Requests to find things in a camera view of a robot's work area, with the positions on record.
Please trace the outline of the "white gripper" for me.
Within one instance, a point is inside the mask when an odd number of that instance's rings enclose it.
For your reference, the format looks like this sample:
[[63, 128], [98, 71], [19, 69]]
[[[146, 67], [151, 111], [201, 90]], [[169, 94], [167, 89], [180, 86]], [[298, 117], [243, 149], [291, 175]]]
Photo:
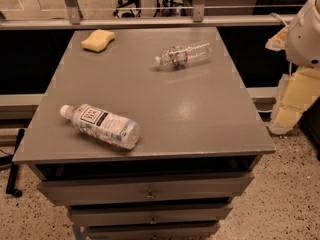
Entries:
[[289, 29], [282, 28], [265, 44], [265, 48], [272, 51], [286, 49], [289, 62], [304, 66], [291, 76], [283, 74], [279, 81], [269, 123], [273, 134], [284, 135], [291, 131], [320, 97], [319, 9], [320, 0], [307, 0], [289, 24]]

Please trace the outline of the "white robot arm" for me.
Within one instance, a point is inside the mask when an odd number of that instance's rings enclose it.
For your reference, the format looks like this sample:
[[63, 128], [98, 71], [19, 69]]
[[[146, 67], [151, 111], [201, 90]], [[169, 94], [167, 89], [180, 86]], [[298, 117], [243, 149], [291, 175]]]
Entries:
[[284, 135], [320, 97], [320, 0], [307, 0], [265, 48], [284, 50], [289, 62], [289, 73], [278, 83], [268, 126], [271, 133]]

